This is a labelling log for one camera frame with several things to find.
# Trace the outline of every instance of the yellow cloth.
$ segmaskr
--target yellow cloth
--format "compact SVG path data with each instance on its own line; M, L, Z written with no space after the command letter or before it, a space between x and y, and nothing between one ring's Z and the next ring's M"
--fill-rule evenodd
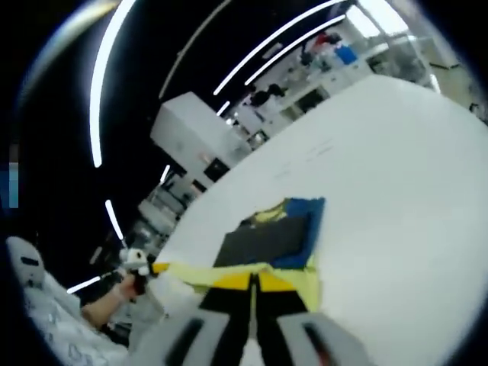
M168 273L193 287L210 288L214 282L225 275L244 271L258 273L264 270L290 282L297 289L298 295L309 311L317 311L319 309L320 286L313 257L310 257L304 270L275 269L267 263L219 268L197 268L182 263L171 263Z

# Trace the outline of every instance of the white furniture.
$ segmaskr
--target white furniture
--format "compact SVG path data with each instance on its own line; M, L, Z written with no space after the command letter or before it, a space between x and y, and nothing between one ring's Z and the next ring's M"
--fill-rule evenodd
M211 266L224 234L283 197L326 198L322 311L378 366L444 364L488 285L488 128L373 75L271 139L189 207L158 261Z

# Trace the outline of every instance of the desk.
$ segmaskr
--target desk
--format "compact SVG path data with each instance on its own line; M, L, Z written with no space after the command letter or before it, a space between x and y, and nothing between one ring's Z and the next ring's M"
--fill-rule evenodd
M211 266L226 232L283 197L327 199L322 311L378 366L443 364L488 280L488 129L461 106L373 75L244 159L186 211L161 262Z

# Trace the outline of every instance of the blue cloth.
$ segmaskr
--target blue cloth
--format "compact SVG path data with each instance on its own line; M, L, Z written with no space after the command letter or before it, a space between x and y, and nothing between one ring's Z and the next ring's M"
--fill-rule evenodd
M287 217L308 217L309 226L303 239L302 250L298 254L275 259L270 263L274 268L303 269L305 267L315 248L325 205L326 199L323 197L312 200L291 198L287 201L284 207Z
M351 47L341 46L335 49L335 54L343 61L344 65L350 65L358 59Z

